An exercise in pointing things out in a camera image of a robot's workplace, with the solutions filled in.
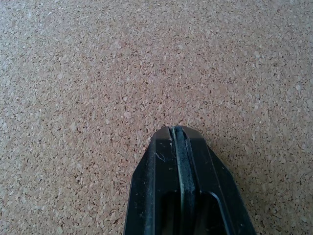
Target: black plastic object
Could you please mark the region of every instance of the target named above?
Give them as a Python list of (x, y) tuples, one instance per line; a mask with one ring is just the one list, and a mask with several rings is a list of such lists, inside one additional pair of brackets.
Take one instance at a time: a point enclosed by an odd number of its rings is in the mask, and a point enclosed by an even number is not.
[(255, 235), (236, 184), (201, 134), (163, 127), (134, 171), (124, 235)]

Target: scratch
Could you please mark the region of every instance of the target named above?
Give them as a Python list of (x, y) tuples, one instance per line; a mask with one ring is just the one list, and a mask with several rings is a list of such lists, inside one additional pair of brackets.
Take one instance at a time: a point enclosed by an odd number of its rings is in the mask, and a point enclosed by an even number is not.
[(160, 160), (165, 162), (165, 157), (163, 154), (161, 154), (162, 157), (160, 157), (157, 153), (156, 153), (157, 158), (159, 158)]

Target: cork board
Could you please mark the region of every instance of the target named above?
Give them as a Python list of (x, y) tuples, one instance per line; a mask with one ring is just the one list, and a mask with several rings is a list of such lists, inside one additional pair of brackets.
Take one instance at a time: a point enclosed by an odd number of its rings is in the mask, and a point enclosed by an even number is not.
[(258, 234), (313, 234), (312, 17), (310, 0), (0, 1), (0, 233), (122, 234), (152, 134), (181, 124)]

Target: cork surface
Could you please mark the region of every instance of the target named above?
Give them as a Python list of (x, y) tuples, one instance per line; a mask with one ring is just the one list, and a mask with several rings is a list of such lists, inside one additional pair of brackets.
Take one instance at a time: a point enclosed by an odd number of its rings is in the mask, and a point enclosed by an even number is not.
[(0, 233), (123, 233), (164, 125), (200, 131), (260, 235), (313, 234), (311, 0), (0, 1)]

